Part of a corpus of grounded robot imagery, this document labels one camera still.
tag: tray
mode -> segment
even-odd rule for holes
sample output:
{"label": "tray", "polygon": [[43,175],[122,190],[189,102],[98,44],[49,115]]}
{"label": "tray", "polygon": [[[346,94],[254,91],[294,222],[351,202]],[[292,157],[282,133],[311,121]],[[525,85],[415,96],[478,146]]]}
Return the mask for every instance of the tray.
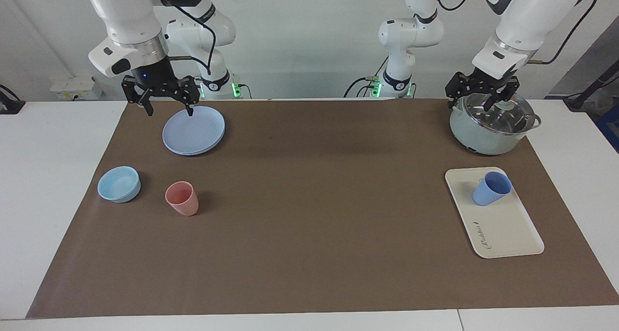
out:
{"label": "tray", "polygon": [[515,189],[488,206],[473,202],[473,191],[484,175],[497,167],[448,170],[447,185],[475,253],[482,258],[537,255],[544,252],[540,237]]}

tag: gray pot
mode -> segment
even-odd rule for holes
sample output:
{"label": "gray pot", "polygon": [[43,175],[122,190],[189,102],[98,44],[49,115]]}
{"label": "gray pot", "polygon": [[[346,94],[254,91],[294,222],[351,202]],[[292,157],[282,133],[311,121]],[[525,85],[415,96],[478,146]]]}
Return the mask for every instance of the gray pot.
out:
{"label": "gray pot", "polygon": [[471,94],[458,99],[451,112],[451,131],[467,150],[488,155],[509,152],[529,130],[542,124],[533,108],[517,94],[486,112],[487,99],[488,94]]}

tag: blue cup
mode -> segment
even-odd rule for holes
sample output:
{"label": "blue cup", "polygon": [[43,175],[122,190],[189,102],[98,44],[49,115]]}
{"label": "blue cup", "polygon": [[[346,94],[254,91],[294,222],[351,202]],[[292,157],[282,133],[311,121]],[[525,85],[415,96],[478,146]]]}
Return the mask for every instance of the blue cup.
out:
{"label": "blue cup", "polygon": [[479,206],[486,206],[511,192],[513,186],[507,176],[500,172],[491,171],[479,183],[473,192],[473,201]]}

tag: stacked plates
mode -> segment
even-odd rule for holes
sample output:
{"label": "stacked plates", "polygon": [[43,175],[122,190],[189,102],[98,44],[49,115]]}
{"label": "stacked plates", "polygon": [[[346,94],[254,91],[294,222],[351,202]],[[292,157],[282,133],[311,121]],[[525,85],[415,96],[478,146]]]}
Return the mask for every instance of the stacked plates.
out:
{"label": "stacked plates", "polygon": [[179,155],[203,154],[221,141],[225,128],[219,111],[196,106],[192,117],[182,110],[168,120],[163,128],[163,144]]}

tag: green indicator light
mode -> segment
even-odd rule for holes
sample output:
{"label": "green indicator light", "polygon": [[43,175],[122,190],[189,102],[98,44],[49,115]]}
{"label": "green indicator light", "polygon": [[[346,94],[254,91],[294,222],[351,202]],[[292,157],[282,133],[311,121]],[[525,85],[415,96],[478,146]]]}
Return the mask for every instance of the green indicator light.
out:
{"label": "green indicator light", "polygon": [[241,90],[239,90],[239,87],[234,82],[232,82],[232,92],[234,93],[234,97],[241,96]]}
{"label": "green indicator light", "polygon": [[378,85],[374,87],[374,90],[372,90],[372,96],[380,97],[382,88],[383,88],[383,84],[379,82]]}

